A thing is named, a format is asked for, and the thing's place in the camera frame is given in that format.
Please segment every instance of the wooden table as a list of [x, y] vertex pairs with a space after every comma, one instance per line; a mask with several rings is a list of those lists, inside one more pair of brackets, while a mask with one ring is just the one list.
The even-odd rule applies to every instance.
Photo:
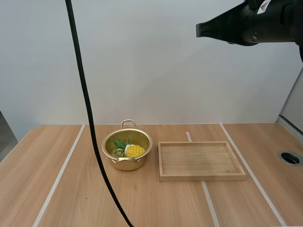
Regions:
[[[303, 155], [279, 124], [139, 125], [154, 147], [138, 170], [114, 169], [101, 154], [116, 195], [136, 227], [303, 226]], [[99, 145], [117, 125], [96, 126]], [[159, 182], [159, 141], [228, 141], [244, 182]], [[127, 226], [100, 174], [88, 126], [32, 129], [0, 163], [0, 226]]]

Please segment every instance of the round hole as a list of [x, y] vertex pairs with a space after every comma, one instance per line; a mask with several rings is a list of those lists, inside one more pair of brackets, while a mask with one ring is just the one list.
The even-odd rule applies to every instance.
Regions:
[[290, 164], [299, 164], [300, 162], [300, 160], [296, 156], [290, 153], [282, 153], [281, 157], [285, 160], [285, 162], [288, 162]]

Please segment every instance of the pot rim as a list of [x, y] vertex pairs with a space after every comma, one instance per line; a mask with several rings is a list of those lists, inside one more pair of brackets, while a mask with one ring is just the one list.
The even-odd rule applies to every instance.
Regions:
[[142, 131], [142, 130], [139, 130], [139, 129], [133, 129], [133, 128], [119, 129], [119, 130], [116, 130], [116, 131], [110, 133], [109, 135], [107, 135], [107, 136], [103, 139], [103, 141], [102, 141], [102, 151], [103, 151], [103, 153], [104, 153], [107, 157], [109, 157], [110, 159], [112, 159], [112, 160], [114, 160], [114, 161], [117, 161], [117, 159], [120, 158], [120, 157], [114, 157], [114, 156], [112, 156], [111, 154], [109, 154], [109, 153], [107, 152], [107, 150], [106, 150], [105, 144], [106, 144], [106, 142], [108, 141], [108, 139], [109, 139], [112, 135], [114, 135], [114, 134], [117, 133], [117, 132], [121, 132], [121, 131], [137, 131], [137, 132], [140, 132], [140, 133], [144, 134], [144, 135], [147, 137], [148, 141], [150, 142], [150, 144], [149, 144], [147, 150], [146, 150], [143, 154], [141, 154], [141, 155], [135, 157], [135, 158], [134, 158], [135, 160], [138, 160], [138, 159], [142, 158], [143, 156], [147, 155], [147, 154], [150, 152], [150, 150], [152, 149], [152, 138], [151, 138], [151, 136], [150, 136], [149, 134], [147, 134], [146, 132], [144, 132], [144, 131]]

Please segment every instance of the pineapple leaves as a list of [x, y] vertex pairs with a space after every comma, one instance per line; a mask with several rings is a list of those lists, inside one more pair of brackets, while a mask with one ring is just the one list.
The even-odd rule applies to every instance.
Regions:
[[120, 156], [120, 157], [126, 157], [125, 154], [125, 148], [128, 144], [131, 144], [129, 138], [120, 140], [117, 138], [116, 140], [112, 139], [113, 144], [115, 145], [115, 148], [112, 150], [112, 155]]

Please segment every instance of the golden pot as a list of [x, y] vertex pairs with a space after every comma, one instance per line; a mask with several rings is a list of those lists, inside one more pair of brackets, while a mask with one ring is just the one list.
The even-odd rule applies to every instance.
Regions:
[[[132, 122], [134, 128], [123, 128], [125, 122]], [[136, 145], [143, 147], [146, 151], [138, 157], [114, 157], [111, 155], [115, 147], [112, 139], [128, 139]], [[133, 120], [124, 120], [121, 123], [121, 129], [117, 130], [108, 136], [102, 142], [102, 150], [104, 154], [110, 158], [110, 164], [119, 170], [130, 171], [140, 168], [144, 165], [147, 159], [148, 152], [152, 148], [152, 138], [149, 134], [136, 129], [136, 123]]]

